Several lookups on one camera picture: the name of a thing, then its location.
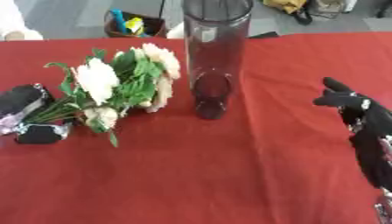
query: black glove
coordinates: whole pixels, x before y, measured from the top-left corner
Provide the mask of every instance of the black glove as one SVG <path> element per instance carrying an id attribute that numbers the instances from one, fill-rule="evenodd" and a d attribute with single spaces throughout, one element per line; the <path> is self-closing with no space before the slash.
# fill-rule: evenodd
<path id="1" fill-rule="evenodd" d="M 339 109 L 343 123 L 354 133 L 350 142 L 362 172 L 374 187 L 392 191 L 391 112 L 332 78 L 324 78 L 324 85 L 323 96 L 313 103 Z"/>

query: person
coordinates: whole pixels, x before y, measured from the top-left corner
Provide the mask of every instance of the person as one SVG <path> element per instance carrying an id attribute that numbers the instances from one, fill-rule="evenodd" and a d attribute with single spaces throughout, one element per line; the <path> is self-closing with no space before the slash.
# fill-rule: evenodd
<path id="1" fill-rule="evenodd" d="M 359 166 L 368 182 L 382 189 L 374 206 L 381 223 L 392 223 L 392 113 L 380 103 L 333 78 L 324 78 L 325 90 L 313 103 L 335 107 L 343 123 L 353 133 Z"/>
<path id="2" fill-rule="evenodd" d="M 22 13 L 14 0 L 0 1 L 0 39 L 10 40 L 42 40 L 42 35 L 25 26 Z"/>

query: red cloth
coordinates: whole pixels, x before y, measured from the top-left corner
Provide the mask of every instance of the red cloth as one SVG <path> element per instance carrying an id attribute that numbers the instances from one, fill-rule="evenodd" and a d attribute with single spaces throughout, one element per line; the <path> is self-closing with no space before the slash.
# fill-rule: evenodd
<path id="1" fill-rule="evenodd" d="M 4 91 L 63 74 L 92 47 L 152 41 L 175 51 L 183 77 L 169 106 L 120 121 L 120 148 L 84 127 L 54 145 L 0 138 L 2 224 L 369 224 L 378 191 L 362 176 L 336 110 L 312 106 L 324 76 L 388 105 L 392 33 L 249 40 L 228 113 L 193 111 L 182 41 L 86 39 L 0 43 Z"/>

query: finger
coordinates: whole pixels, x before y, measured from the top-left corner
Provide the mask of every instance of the finger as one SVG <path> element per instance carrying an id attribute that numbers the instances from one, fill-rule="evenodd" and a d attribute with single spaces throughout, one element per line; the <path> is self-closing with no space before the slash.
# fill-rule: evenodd
<path id="1" fill-rule="evenodd" d="M 332 90 L 329 89 L 329 88 L 326 88 L 326 89 L 324 89 L 324 91 L 323 91 L 323 95 L 332 95 L 332 94 L 335 94 L 335 92 L 332 91 Z"/>
<path id="2" fill-rule="evenodd" d="M 333 94 L 319 97 L 313 101 L 314 105 L 327 107 L 348 107 L 362 110 L 362 103 L 366 100 L 356 96 L 337 96 Z"/>
<path id="3" fill-rule="evenodd" d="M 346 86 L 341 82 L 336 81 L 331 77 L 325 77 L 323 79 L 323 83 L 326 87 L 336 92 L 352 92 L 352 90 L 348 86 Z"/>

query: white flower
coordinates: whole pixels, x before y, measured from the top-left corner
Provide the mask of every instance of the white flower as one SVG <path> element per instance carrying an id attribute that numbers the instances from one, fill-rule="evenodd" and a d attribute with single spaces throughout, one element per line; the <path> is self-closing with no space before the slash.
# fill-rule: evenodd
<path id="1" fill-rule="evenodd" d="M 160 62 L 164 65 L 164 69 L 170 78 L 174 80 L 179 78 L 180 65 L 176 56 L 174 56 L 174 52 L 169 52 L 165 48 L 160 49 L 154 44 L 143 44 L 143 50 L 152 61 Z"/>
<path id="2" fill-rule="evenodd" d="M 176 80 L 180 77 L 179 74 L 179 61 L 173 52 L 169 52 L 167 49 L 163 49 L 160 54 L 161 63 L 164 65 L 167 74 L 170 78 Z"/>
<path id="3" fill-rule="evenodd" d="M 143 44 L 144 53 L 155 62 L 161 62 L 160 54 L 161 49 L 154 44 Z"/>
<path id="4" fill-rule="evenodd" d="M 113 88 L 120 84 L 113 68 L 97 58 L 91 59 L 88 65 L 79 66 L 75 78 L 97 106 L 112 97 Z"/>
<path id="5" fill-rule="evenodd" d="M 84 114 L 87 117 L 87 125 L 98 119 L 106 130 L 113 129 L 118 119 L 117 112 L 112 108 L 88 108 L 84 110 Z"/>
<path id="6" fill-rule="evenodd" d="M 142 49 L 140 49 L 140 48 L 131 47 L 130 50 L 133 50 L 137 60 L 140 60 L 140 59 L 145 57 L 144 51 Z"/>
<path id="7" fill-rule="evenodd" d="M 150 106 L 152 106 L 151 101 L 142 101 L 141 103 L 139 103 L 139 107 L 142 108 L 149 108 Z"/>
<path id="8" fill-rule="evenodd" d="M 157 112 L 159 109 L 166 106 L 167 100 L 173 96 L 172 83 L 173 81 L 168 77 L 159 77 L 157 80 L 157 95 L 155 96 L 152 105 L 146 109 L 148 113 Z"/>
<path id="9" fill-rule="evenodd" d="M 118 57 L 120 57 L 120 56 L 123 56 L 123 55 L 124 55 L 124 52 L 117 52 L 117 53 L 115 54 L 115 59 L 118 58 Z"/>

